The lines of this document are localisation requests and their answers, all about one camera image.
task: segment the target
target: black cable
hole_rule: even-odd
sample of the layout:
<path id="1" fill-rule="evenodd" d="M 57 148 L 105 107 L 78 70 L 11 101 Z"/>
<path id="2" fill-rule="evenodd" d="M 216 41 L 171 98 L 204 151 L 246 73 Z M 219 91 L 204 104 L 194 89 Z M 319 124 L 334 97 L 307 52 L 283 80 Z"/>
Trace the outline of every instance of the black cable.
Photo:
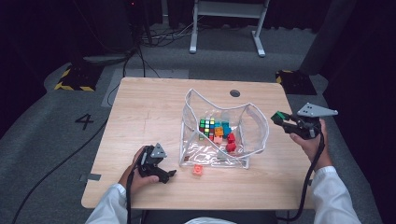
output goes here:
<path id="1" fill-rule="evenodd" d="M 157 77 L 161 78 L 160 75 L 158 75 L 157 71 L 155 71 L 155 69 L 152 68 L 152 67 L 149 65 L 148 62 L 146 62 L 145 60 L 143 60 L 143 61 L 148 65 L 148 67 L 149 67 L 152 71 L 154 71 L 154 73 L 155 73 L 155 75 L 157 75 Z"/>
<path id="2" fill-rule="evenodd" d="M 321 129 L 318 129 L 318 131 L 320 134 L 320 142 L 319 142 L 319 146 L 318 146 L 318 151 L 317 151 L 317 154 L 315 155 L 315 158 L 312 160 L 311 165 L 309 166 L 308 172 L 306 173 L 304 185 L 303 185 L 302 196 L 301 196 L 301 200 L 300 200 L 300 206 L 298 208 L 297 214 L 294 217 L 277 217 L 278 220 L 292 222 L 292 221 L 297 220 L 303 213 L 304 203 L 305 203 L 305 195 L 306 195 L 306 190 L 308 188 L 309 179 L 312 175 L 312 172 L 315 169 L 315 166 L 317 166 L 320 155 L 323 152 L 323 149 L 325 147 L 323 132 L 321 131 Z"/>
<path id="3" fill-rule="evenodd" d="M 143 41 L 143 46 L 148 47 L 148 48 L 155 48 L 155 47 L 164 47 L 167 45 L 172 44 L 175 40 L 179 40 L 181 38 L 183 38 L 186 35 L 191 35 L 191 33 L 189 34 L 182 34 L 183 32 L 188 32 L 189 30 L 191 30 L 191 25 L 184 27 L 183 29 L 179 29 L 177 31 L 174 30 L 174 32 L 168 33 L 166 35 L 164 35 L 163 33 L 166 31 L 164 31 L 161 35 L 155 35 L 152 38 L 157 40 L 156 44 L 148 44 L 145 41 Z M 168 43 L 160 45 L 163 41 L 167 40 L 167 38 L 171 37 L 171 39 L 169 40 Z"/>
<path id="4" fill-rule="evenodd" d="M 125 60 L 125 62 L 124 62 L 124 64 L 123 64 L 123 66 L 122 66 L 122 77 L 126 77 L 126 64 L 129 62 L 129 60 L 132 58 L 132 56 L 133 55 L 128 55 L 128 57 L 126 58 L 126 60 Z M 107 104 L 108 105 L 110 105 L 110 106 L 113 106 L 110 102 L 109 102 L 109 99 L 110 99 L 110 95 L 113 93 L 113 91 L 115 91 L 118 87 L 120 86 L 120 83 L 108 94 L 108 96 L 107 96 Z"/>
<path id="5" fill-rule="evenodd" d="M 61 167 L 65 162 L 67 162 L 70 158 L 72 158 L 74 155 L 76 155 L 78 152 L 80 152 L 85 146 L 87 146 L 91 140 L 97 135 L 99 134 L 99 132 L 106 126 L 107 124 L 107 119 L 105 120 L 105 122 L 102 124 L 102 126 L 99 128 L 98 131 L 96 131 L 96 133 L 87 141 L 85 142 L 81 147 L 79 147 L 76 151 L 74 151 L 70 156 L 68 156 L 66 159 L 64 159 L 63 161 L 61 161 L 58 165 L 56 165 L 54 168 L 52 168 L 52 170 L 50 170 L 46 175 L 44 175 L 36 184 L 34 187 L 32 187 L 29 191 L 29 193 L 25 196 L 25 198 L 23 199 L 23 202 L 21 203 L 20 207 L 18 208 L 17 213 L 14 216 L 14 219 L 12 220 L 12 223 L 14 224 L 17 221 L 18 215 L 20 214 L 23 206 L 25 205 L 25 203 L 27 202 L 27 200 L 29 199 L 30 195 L 33 193 L 33 191 L 35 191 L 35 189 L 49 176 L 51 175 L 54 171 L 56 171 L 59 167 Z"/>
<path id="6" fill-rule="evenodd" d="M 117 51 L 114 49 L 111 49 L 109 47 L 107 47 L 105 44 L 103 44 L 103 42 L 97 37 L 96 33 L 93 31 L 93 29 L 90 26 L 90 23 L 88 22 L 88 20 L 85 18 L 84 14 L 82 13 L 81 9 L 79 8 L 78 4 L 76 3 L 75 0 L 73 0 L 74 5 L 76 6 L 76 9 L 78 10 L 79 15 L 81 16 L 81 18 L 84 20 L 85 24 L 87 25 L 88 29 L 90 30 L 91 34 L 93 35 L 93 37 L 96 39 L 96 41 L 98 41 L 98 43 L 104 48 L 107 49 L 108 51 L 111 51 L 113 53 L 126 53 L 129 52 L 131 50 L 134 49 L 134 46 L 131 49 L 127 49 L 125 51 Z"/>
<path id="7" fill-rule="evenodd" d="M 126 181 L 126 210 L 128 211 L 127 224 L 131 224 L 131 186 L 134 180 L 134 169 L 136 169 L 136 164 L 132 167 L 131 173 L 128 175 Z"/>
<path id="8" fill-rule="evenodd" d="M 140 46 L 138 47 L 139 52 L 137 53 L 140 56 L 140 59 L 142 59 L 142 64 L 143 64 L 143 77 L 146 77 L 146 66 L 145 66 L 145 60 L 143 59 L 143 53 L 142 53 L 142 49 L 140 48 Z"/>

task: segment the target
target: person's left hand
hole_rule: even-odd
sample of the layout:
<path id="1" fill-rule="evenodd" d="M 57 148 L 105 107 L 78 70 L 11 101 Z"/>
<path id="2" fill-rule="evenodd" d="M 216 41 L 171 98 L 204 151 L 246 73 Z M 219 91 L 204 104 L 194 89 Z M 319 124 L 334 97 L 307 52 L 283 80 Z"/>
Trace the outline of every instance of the person's left hand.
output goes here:
<path id="1" fill-rule="evenodd" d="M 123 185 L 124 188 L 126 189 L 126 182 L 128 180 L 128 175 L 131 173 L 132 168 L 134 167 L 134 164 L 137 161 L 137 158 L 139 158 L 140 153 L 142 153 L 144 147 L 141 147 L 136 154 L 134 154 L 134 161 L 128 168 L 124 171 L 122 174 L 119 184 Z M 134 180 L 132 181 L 132 186 L 131 186 L 131 193 L 134 194 L 136 193 L 139 189 L 142 187 L 152 184 L 152 183 L 157 183 L 160 181 L 160 178 L 156 175 L 151 175 L 151 176 L 146 176 L 142 177 L 139 174 L 139 171 L 137 171 L 137 168 L 134 170 Z"/>

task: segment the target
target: person's right hand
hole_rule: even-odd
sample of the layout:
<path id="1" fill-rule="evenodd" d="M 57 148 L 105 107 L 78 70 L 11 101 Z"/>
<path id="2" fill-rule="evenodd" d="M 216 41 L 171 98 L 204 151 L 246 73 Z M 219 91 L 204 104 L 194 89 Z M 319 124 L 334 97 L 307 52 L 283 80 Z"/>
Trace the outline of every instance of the person's right hand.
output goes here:
<path id="1" fill-rule="evenodd" d="M 329 144 L 327 138 L 326 123 L 323 119 L 320 120 L 320 125 L 321 125 L 321 130 L 323 132 L 325 147 L 323 149 L 322 154 L 320 155 L 317 165 L 315 166 L 315 171 L 325 166 L 332 166 L 332 159 L 330 158 L 329 155 Z M 290 138 L 303 149 L 305 154 L 308 156 L 308 159 L 312 162 L 318 151 L 320 134 L 318 134 L 318 136 L 314 139 L 304 140 L 298 134 L 291 133 Z"/>

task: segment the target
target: orange block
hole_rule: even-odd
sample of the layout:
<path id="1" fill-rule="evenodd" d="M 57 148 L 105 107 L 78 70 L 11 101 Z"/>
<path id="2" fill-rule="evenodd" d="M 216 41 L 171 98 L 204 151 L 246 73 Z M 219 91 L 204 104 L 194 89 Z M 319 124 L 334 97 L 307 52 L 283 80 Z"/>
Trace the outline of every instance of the orange block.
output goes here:
<path id="1" fill-rule="evenodd" d="M 222 127 L 216 127 L 215 128 L 215 136 L 220 137 L 224 135 L 224 131 L 222 130 Z"/>
<path id="2" fill-rule="evenodd" d="M 194 168 L 192 169 L 192 174 L 193 175 L 202 175 L 203 169 L 204 169 L 204 166 L 194 164 Z"/>

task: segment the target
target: black device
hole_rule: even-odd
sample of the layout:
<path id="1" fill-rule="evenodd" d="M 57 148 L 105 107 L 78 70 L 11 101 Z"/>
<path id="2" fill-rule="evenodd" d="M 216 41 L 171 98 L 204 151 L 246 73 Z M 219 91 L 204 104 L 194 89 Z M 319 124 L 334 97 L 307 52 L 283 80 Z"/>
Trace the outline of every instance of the black device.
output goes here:
<path id="1" fill-rule="evenodd" d="M 303 191 L 300 200 L 300 206 L 297 210 L 297 214 L 294 217 L 277 217 L 278 220 L 291 222 L 297 220 L 301 213 L 303 212 L 304 202 L 306 190 L 309 183 L 309 178 L 314 171 L 315 166 L 318 163 L 319 157 L 323 152 L 324 145 L 324 137 L 321 130 L 319 117 L 333 116 L 337 115 L 338 112 L 336 110 L 330 110 L 328 108 L 324 108 L 318 105 L 311 105 L 307 103 L 303 106 L 298 112 L 297 115 L 289 115 L 280 111 L 277 111 L 272 117 L 271 120 L 274 124 L 279 125 L 285 130 L 285 133 L 296 133 L 300 135 L 303 139 L 312 139 L 316 138 L 320 134 L 320 141 L 318 145 L 318 151 L 315 155 L 315 158 L 312 160 L 311 165 L 309 166 L 308 172 L 306 173 L 303 185 Z M 296 124 L 287 123 L 286 121 L 294 121 Z"/>
<path id="2" fill-rule="evenodd" d="M 301 108 L 297 115 L 289 115 L 284 112 L 277 111 L 271 120 L 274 124 L 282 126 L 285 133 L 296 133 L 303 139 L 312 139 L 318 136 L 320 127 L 319 117 L 337 115 L 336 110 L 330 110 L 318 105 L 307 103 Z M 284 120 L 294 121 L 296 124 L 287 123 Z"/>
<path id="3" fill-rule="evenodd" d="M 169 178 L 175 175 L 176 170 L 166 172 L 158 167 L 163 158 L 166 158 L 166 153 L 159 143 L 156 146 L 145 146 L 136 162 L 139 174 L 142 177 L 156 175 L 160 182 L 166 184 Z"/>

